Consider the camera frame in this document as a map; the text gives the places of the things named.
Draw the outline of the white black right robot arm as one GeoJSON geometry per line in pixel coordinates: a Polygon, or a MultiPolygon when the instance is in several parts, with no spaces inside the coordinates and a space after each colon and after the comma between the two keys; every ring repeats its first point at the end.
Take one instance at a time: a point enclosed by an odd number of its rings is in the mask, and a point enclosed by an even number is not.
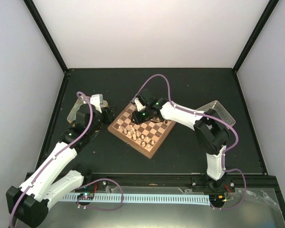
{"type": "Polygon", "coordinates": [[[223,152],[226,150],[229,133],[220,123],[218,113],[209,109],[198,112],[162,97],[157,99],[148,89],[139,92],[131,103],[136,106],[132,112],[132,122],[142,124],[158,117],[161,121],[171,120],[195,132],[201,150],[207,159],[206,185],[210,191],[218,191],[224,185],[225,167],[223,152]]]}

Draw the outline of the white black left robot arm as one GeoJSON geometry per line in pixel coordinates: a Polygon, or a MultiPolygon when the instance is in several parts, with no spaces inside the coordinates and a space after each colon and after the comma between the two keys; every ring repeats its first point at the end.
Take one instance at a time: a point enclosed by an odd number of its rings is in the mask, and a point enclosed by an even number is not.
{"type": "Polygon", "coordinates": [[[90,143],[95,132],[115,119],[115,106],[101,107],[93,104],[79,106],[69,128],[61,135],[52,153],[40,167],[19,187],[11,186],[6,192],[9,226],[17,218],[31,228],[38,227],[49,210],[63,196],[81,188],[92,186],[91,171],[76,165],[64,177],[61,171],[90,143]]]}

